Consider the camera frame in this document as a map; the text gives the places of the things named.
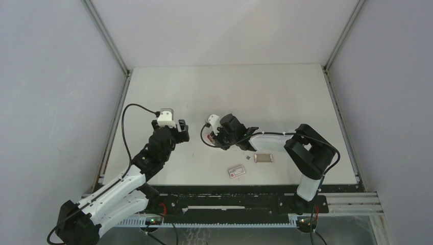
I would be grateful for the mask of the pink white mini stapler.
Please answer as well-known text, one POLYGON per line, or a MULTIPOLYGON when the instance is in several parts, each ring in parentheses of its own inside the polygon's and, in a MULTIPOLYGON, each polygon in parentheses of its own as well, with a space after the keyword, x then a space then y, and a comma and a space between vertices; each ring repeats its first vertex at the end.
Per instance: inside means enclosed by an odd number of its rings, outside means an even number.
POLYGON ((206 138, 208 139, 208 141, 212 144, 212 145, 217 145, 216 144, 216 140, 215 140, 215 134, 213 132, 210 132, 209 134, 207 134, 206 138))

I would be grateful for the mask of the red white staple box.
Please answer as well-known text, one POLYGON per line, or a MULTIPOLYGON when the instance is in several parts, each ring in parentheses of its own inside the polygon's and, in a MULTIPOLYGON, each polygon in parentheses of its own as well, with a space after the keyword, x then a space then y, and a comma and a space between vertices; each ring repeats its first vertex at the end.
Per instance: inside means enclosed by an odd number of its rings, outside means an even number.
POLYGON ((246 173, 245 167, 242 164, 227 169, 227 173, 231 179, 242 176, 246 173))

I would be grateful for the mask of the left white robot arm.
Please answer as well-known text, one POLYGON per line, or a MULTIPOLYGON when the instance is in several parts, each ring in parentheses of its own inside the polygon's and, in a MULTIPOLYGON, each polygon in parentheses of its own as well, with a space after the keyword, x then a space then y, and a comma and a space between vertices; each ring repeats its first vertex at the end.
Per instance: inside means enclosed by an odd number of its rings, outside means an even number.
POLYGON ((154 132, 145 147, 115 179, 79 202, 65 202, 52 234, 63 244, 97 244, 119 222, 134 213, 155 212, 160 205, 157 191, 147 181, 159 173, 177 144, 188 142, 184 120, 173 128, 152 122, 154 132))

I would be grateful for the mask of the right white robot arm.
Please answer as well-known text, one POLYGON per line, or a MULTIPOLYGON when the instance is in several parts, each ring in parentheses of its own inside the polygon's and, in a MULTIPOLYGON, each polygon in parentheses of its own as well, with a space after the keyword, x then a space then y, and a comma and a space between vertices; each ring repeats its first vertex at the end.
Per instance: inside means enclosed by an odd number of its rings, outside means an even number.
POLYGON ((315 206, 325 175, 341 158, 340 152, 308 124, 301 124, 292 132, 267 132, 247 128, 233 114, 223 117, 212 114, 205 126, 211 128, 207 138, 212 148, 228 150, 237 146, 257 153, 287 153, 301 172, 295 198, 296 208, 301 212, 309 212, 315 206))

